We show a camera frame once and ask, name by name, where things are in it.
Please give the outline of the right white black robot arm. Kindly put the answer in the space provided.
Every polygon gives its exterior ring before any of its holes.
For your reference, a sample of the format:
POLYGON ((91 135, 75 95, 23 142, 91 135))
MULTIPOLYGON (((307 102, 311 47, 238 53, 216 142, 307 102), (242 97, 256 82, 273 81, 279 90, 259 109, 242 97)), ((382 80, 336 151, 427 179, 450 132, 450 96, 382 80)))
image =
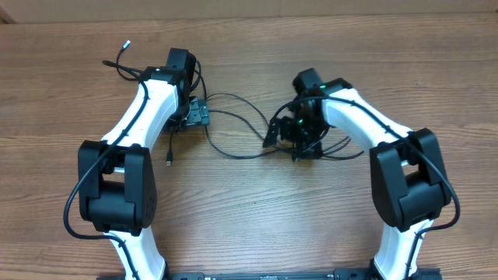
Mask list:
POLYGON ((394 122, 352 84, 342 78, 325 82, 314 68, 300 72, 293 88, 296 97, 285 105, 291 116, 272 117, 263 146, 288 141, 293 160, 320 159, 328 129, 343 131, 370 158, 373 204, 384 223, 368 267, 336 268, 331 278, 440 279, 440 269, 416 263, 425 235, 452 227, 461 213, 436 135, 394 122))

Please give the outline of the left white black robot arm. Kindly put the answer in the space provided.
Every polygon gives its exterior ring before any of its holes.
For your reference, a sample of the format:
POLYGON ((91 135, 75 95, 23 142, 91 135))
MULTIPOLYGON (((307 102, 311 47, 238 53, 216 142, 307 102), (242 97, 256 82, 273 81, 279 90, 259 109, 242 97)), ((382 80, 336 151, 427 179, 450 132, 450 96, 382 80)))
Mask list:
POLYGON ((198 62, 189 51, 172 48, 159 67, 103 64, 127 72, 139 86, 116 126, 101 140, 80 145, 79 180, 65 203, 63 224, 77 239, 109 240, 125 279, 168 279, 152 230, 158 198, 151 151, 167 122, 180 125, 191 116, 198 62))

